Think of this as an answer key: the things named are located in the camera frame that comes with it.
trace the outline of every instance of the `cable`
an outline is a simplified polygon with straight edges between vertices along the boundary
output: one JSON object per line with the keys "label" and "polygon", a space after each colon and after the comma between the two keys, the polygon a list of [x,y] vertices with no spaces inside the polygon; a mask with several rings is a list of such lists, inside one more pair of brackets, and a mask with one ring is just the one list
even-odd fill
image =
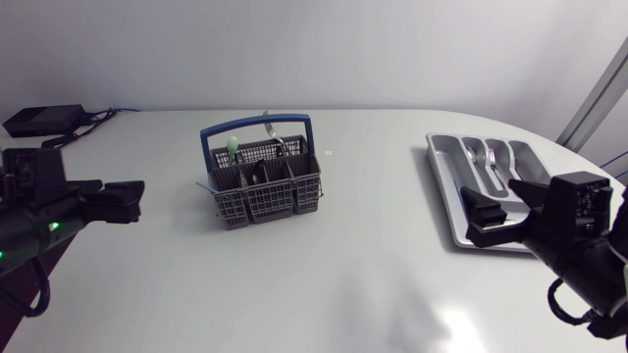
{"label": "cable", "polygon": [[[84,137],[84,136],[92,133],[100,125],[102,125],[105,122],[109,121],[111,118],[115,117],[121,111],[139,112],[137,109],[132,109],[132,108],[109,108],[107,110],[96,112],[96,113],[85,113],[79,119],[79,123],[81,125],[84,125],[84,126],[92,126],[91,128],[89,128],[86,131],[84,131],[82,133],[79,133],[79,134],[72,133],[72,134],[69,134],[69,135],[65,135],[65,136],[61,136],[61,137],[57,137],[57,138],[53,138],[53,139],[49,139],[49,140],[43,141],[41,143],[41,147],[42,148],[63,148],[65,146],[75,142],[76,140],[80,139],[81,137]],[[101,119],[97,118],[98,116],[103,115],[103,114],[105,114],[104,118],[101,118]]]}
{"label": "cable", "polygon": [[623,157],[623,156],[625,156],[625,155],[627,155],[627,154],[628,154],[628,151],[626,151],[626,152],[624,152],[624,153],[620,154],[619,156],[617,156],[617,157],[615,157],[615,158],[611,159],[610,161],[608,161],[608,162],[606,162],[606,163],[602,164],[602,165],[600,166],[600,168],[604,168],[604,167],[608,166],[609,164],[611,164],[611,163],[615,162],[616,160],[620,159],[621,157]]}
{"label": "cable", "polygon": [[211,188],[211,187],[209,187],[209,186],[205,186],[205,185],[203,185],[202,183],[200,183],[200,182],[198,182],[198,181],[196,182],[196,185],[198,185],[198,186],[200,186],[200,187],[204,188],[205,190],[207,190],[207,191],[209,191],[209,192],[211,192],[211,193],[218,193],[218,190],[213,189],[213,188]]}
{"label": "cable", "polygon": [[28,318],[33,318],[43,314],[43,312],[48,309],[48,304],[50,303],[50,283],[48,282],[48,273],[46,272],[46,268],[41,262],[41,259],[36,256],[30,260],[35,269],[37,282],[39,284],[39,300],[37,301],[37,305],[34,308],[29,307],[27,304],[18,299],[15,294],[8,291],[4,285],[0,285],[0,299],[4,299],[20,314]]}
{"label": "cable", "polygon": [[615,178],[619,178],[619,177],[625,176],[627,174],[628,174],[628,171],[624,171],[624,172],[621,172],[620,174],[618,174]]}
{"label": "cable", "polygon": [[596,311],[593,309],[590,309],[581,318],[574,318],[571,315],[567,314],[567,312],[565,312],[560,307],[560,304],[558,304],[556,298],[554,297],[554,295],[556,294],[556,290],[560,287],[561,284],[562,279],[558,278],[549,286],[548,290],[549,308],[551,309],[553,314],[556,315],[557,318],[570,325],[578,326],[581,324],[590,323],[593,319],[599,316],[599,314],[596,313]]}

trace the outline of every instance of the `green spoon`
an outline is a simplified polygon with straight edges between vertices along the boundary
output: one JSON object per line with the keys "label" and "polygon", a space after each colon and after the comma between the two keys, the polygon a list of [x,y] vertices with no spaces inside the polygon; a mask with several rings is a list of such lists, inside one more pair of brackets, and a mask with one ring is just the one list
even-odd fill
{"label": "green spoon", "polygon": [[237,141],[237,137],[231,136],[227,140],[227,151],[229,151],[229,165],[232,166],[234,164],[234,159],[236,156],[237,148],[239,147],[239,142]]}

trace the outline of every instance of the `power adapter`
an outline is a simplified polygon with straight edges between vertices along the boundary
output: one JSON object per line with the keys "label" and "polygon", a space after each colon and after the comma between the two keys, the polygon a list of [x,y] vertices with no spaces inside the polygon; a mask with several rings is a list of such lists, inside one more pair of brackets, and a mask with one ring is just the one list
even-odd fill
{"label": "power adapter", "polygon": [[81,104],[24,108],[2,126],[11,137],[67,135],[79,127],[84,114]]}

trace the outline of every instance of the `gray plastic basket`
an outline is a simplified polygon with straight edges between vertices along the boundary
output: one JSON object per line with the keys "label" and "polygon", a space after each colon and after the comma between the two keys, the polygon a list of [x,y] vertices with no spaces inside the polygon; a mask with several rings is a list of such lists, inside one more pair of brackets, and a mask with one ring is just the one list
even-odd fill
{"label": "gray plastic basket", "polygon": [[[323,193],[313,141],[301,135],[285,137],[288,155],[275,139],[241,144],[237,149],[238,164],[235,166],[229,166],[227,148],[209,150],[207,138],[212,134],[278,121],[304,122],[308,137],[312,138],[309,117],[304,115],[246,118],[201,131],[209,181],[218,190],[214,198],[227,229],[246,227],[249,218],[260,224],[318,209],[318,199]],[[259,168],[264,170],[265,180],[255,184],[253,174],[260,160],[264,161],[263,167]]]}

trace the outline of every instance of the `white table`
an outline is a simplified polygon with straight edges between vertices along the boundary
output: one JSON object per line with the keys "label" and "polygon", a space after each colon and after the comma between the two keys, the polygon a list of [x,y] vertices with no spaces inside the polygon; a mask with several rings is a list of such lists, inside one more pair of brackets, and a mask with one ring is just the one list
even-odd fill
{"label": "white table", "polygon": [[[540,261],[452,245],[425,134],[523,139],[553,174],[607,176],[593,164],[463,114],[299,111],[312,118],[322,169],[318,212],[226,231],[194,184],[206,181],[199,131],[260,113],[124,113],[65,148],[69,179],[144,179],[142,216],[84,229],[51,276],[48,312],[23,320],[6,351],[623,351],[623,338],[553,316],[555,276]],[[3,133],[5,148],[42,139]],[[262,126],[237,136],[267,138]],[[624,187],[611,183],[614,215]],[[567,287],[558,299],[585,308]]]}

